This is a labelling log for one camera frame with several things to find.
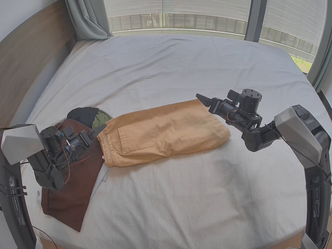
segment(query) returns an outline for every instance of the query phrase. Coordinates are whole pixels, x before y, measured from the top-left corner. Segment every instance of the pants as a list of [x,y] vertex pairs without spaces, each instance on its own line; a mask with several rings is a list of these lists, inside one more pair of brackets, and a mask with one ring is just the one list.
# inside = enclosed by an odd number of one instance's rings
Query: pants
[[230,137],[199,100],[123,114],[106,124],[98,139],[108,167],[212,149]]

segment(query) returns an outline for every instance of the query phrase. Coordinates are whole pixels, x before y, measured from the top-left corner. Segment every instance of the fitted sheet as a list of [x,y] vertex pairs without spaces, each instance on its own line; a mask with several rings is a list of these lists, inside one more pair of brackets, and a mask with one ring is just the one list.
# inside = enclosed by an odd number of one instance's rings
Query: fitted sheet
[[[198,35],[77,43],[27,122],[42,130],[76,107],[98,107],[116,117],[196,93],[224,99],[229,89],[244,88],[262,94],[262,124],[301,104],[332,134],[319,97],[285,50]],[[39,185],[30,165],[23,165],[31,222],[56,243],[82,249],[266,248],[303,230],[305,177],[292,150],[278,140],[250,152],[241,132],[228,127],[232,136],[216,149],[111,167],[80,233],[43,214],[35,202]]]

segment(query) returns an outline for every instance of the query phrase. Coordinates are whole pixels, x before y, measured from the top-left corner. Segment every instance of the grass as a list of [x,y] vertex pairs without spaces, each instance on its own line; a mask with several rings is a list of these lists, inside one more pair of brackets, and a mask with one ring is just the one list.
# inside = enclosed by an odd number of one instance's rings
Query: grass
[[291,58],[293,59],[293,61],[295,62],[295,64],[297,64],[297,66],[301,69],[301,71],[303,73],[308,73],[312,63],[300,58],[300,57],[296,57],[296,56],[291,56]]

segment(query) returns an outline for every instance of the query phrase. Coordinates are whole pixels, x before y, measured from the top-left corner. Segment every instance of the bed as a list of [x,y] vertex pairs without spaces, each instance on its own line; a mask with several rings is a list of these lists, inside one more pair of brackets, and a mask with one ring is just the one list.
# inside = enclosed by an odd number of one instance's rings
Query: bed
[[[332,134],[315,90],[283,49],[199,35],[78,42],[27,122],[42,130],[76,107],[98,107],[115,117],[191,100],[196,93],[223,99],[229,89],[244,88],[262,94],[263,123],[301,104]],[[43,214],[36,203],[39,185],[24,165],[31,222],[68,249],[268,248],[296,235],[301,240],[306,218],[302,165],[283,141],[253,153],[241,133],[229,129],[231,138],[213,150],[110,168],[90,200],[80,233]]]

